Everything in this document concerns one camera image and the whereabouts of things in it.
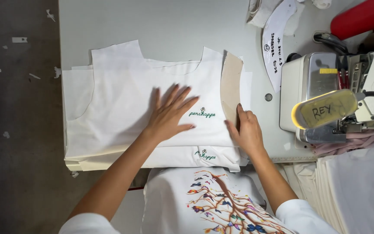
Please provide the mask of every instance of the penshoppe embroidered logo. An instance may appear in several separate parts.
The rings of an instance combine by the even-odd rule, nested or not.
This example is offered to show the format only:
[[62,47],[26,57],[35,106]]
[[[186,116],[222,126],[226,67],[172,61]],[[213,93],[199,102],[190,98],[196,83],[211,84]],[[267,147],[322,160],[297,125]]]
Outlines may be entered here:
[[206,149],[202,150],[202,153],[200,154],[200,151],[197,151],[195,152],[194,154],[199,154],[199,157],[202,157],[202,158],[205,158],[205,160],[211,160],[211,159],[215,159],[216,157],[215,156],[207,156],[206,155],[207,151]]
[[205,113],[205,108],[204,107],[202,107],[201,109],[200,109],[200,113],[197,113],[197,112],[191,112],[188,116],[190,116],[190,115],[200,115],[200,116],[206,116],[206,118],[207,117],[209,117],[209,119],[212,117],[212,116],[216,116],[216,114],[206,114]]

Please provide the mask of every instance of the stack of fabric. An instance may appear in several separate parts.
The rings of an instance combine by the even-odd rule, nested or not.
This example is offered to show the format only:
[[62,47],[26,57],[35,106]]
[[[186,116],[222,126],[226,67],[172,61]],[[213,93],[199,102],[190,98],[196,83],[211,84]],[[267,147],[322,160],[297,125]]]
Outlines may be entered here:
[[[195,129],[163,141],[143,168],[223,166],[232,172],[246,165],[246,155],[224,125],[220,81],[224,56],[203,49],[199,61],[145,59],[138,41],[92,50],[93,65],[63,71],[65,160],[83,170],[108,168],[147,125],[154,88],[191,86],[200,100],[180,120]],[[250,109],[252,72],[242,69],[240,101]]]
[[374,233],[374,145],[292,167],[285,172],[297,196],[338,232]]

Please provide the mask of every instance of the white shirt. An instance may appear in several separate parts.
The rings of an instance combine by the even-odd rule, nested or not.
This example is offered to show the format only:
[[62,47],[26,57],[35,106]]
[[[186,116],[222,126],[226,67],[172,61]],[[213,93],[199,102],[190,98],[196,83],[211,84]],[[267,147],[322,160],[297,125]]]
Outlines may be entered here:
[[[261,207],[266,203],[250,177],[221,167],[153,170],[144,194],[144,234],[338,234],[305,200],[284,202],[272,217]],[[60,229],[60,234],[76,233],[120,232],[105,217],[86,213]]]

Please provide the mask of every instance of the gray floor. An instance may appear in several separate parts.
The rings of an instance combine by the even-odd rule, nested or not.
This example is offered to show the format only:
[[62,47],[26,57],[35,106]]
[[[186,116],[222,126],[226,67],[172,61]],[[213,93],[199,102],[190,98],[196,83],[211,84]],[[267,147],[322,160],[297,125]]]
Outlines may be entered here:
[[[47,18],[47,9],[56,22]],[[11,37],[28,37],[28,43],[12,43]],[[73,178],[64,165],[55,66],[60,67],[58,2],[0,0],[0,233],[58,232],[102,173]]]

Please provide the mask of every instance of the table surface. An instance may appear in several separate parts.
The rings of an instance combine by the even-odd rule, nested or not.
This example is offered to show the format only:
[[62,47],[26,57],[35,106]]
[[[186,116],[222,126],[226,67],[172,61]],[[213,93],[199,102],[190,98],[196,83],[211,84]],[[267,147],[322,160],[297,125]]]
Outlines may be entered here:
[[[285,57],[329,51],[312,42],[315,30],[329,31],[331,19],[352,1],[333,1],[320,10],[306,0],[294,36],[284,37]],[[145,58],[200,60],[202,47],[243,56],[253,72],[251,110],[257,115],[268,154],[275,161],[315,158],[294,147],[294,133],[279,128],[280,92],[274,93],[263,63],[262,29],[246,24],[249,0],[59,0],[61,67],[91,64],[90,50],[139,40]],[[271,93],[273,99],[265,100]]]

